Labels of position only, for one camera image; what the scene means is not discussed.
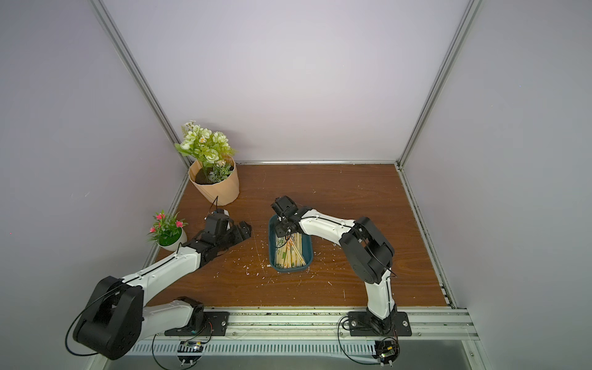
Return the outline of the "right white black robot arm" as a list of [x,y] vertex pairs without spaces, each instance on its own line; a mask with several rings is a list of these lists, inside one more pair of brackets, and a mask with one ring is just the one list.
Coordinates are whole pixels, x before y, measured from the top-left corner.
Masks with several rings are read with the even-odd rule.
[[290,197],[275,199],[276,235],[305,234],[339,245],[354,273],[365,283],[367,311],[384,321],[395,311],[391,275],[395,250],[368,217],[347,220],[322,214],[314,208],[299,207]]

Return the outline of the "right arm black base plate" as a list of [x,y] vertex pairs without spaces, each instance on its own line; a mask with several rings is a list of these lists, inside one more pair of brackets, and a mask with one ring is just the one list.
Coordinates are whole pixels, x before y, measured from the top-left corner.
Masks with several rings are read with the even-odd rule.
[[412,333],[408,315],[393,311],[386,319],[380,319],[370,311],[350,311],[346,328],[350,336],[410,337]]

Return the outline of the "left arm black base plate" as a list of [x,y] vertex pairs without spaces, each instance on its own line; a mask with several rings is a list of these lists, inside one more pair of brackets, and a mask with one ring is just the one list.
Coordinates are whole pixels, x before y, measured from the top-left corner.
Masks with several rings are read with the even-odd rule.
[[223,337],[229,324],[229,311],[203,311],[181,328],[165,331],[165,336],[207,336]]

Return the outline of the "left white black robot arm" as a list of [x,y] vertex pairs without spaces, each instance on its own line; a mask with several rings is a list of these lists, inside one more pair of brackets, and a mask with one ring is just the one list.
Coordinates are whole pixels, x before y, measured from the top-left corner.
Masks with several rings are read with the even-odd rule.
[[108,276],[99,281],[86,307],[70,325],[66,339],[86,346],[94,355],[117,360],[138,341],[165,331],[202,333],[208,327],[203,303],[180,297],[168,304],[148,304],[172,283],[251,235],[251,225],[234,223],[225,210],[210,213],[205,228],[165,259],[125,277]]

